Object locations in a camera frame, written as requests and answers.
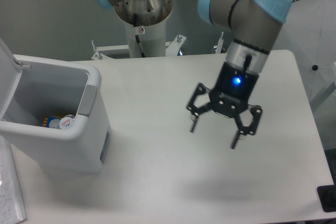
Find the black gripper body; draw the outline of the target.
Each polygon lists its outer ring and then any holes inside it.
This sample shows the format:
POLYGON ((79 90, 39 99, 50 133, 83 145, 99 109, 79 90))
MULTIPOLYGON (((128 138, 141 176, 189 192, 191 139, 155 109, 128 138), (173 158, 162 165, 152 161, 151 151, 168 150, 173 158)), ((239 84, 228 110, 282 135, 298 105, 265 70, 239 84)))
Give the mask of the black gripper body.
POLYGON ((247 110, 258 78, 258 74, 244 72, 225 62, 209 94, 212 110, 229 118, 247 110))

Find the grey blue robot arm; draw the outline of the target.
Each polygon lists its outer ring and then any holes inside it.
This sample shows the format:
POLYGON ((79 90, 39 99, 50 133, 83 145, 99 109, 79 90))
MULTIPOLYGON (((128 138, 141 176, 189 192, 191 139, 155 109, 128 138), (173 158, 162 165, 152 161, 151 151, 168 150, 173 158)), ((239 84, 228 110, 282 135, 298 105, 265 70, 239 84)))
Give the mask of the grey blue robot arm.
MULTIPOLYGON (((114 8, 124 22, 132 58, 166 55, 165 21, 172 0, 95 0, 103 9, 114 8)), ((200 18, 234 33, 226 60, 213 88, 199 83, 187 109, 194 123, 208 111, 235 120, 232 147, 254 135, 262 108, 249 97, 290 10, 291 0, 198 0, 200 18)))

